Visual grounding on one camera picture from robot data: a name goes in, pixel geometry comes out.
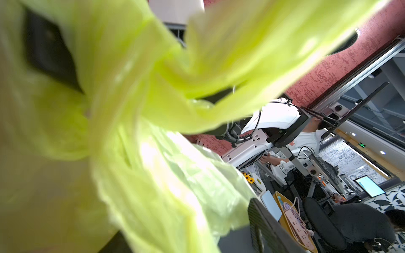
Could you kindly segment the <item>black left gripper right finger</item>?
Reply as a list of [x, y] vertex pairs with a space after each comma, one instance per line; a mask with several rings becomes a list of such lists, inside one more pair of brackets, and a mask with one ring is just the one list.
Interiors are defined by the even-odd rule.
[[250, 200], [248, 218], [256, 253], [305, 253], [257, 198]]

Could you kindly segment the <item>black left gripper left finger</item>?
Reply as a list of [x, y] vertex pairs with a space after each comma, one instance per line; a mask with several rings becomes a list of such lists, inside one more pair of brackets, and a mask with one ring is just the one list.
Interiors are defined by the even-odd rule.
[[132, 253], [132, 250], [123, 234], [119, 231], [99, 251], [99, 253]]

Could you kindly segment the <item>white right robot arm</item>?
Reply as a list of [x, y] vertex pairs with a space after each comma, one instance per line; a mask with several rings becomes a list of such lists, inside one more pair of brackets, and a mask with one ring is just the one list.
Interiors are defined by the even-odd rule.
[[311, 118], [291, 100], [273, 100], [247, 119], [229, 123], [219, 137], [232, 144], [222, 160], [242, 168], [271, 148], [282, 148], [292, 142]]

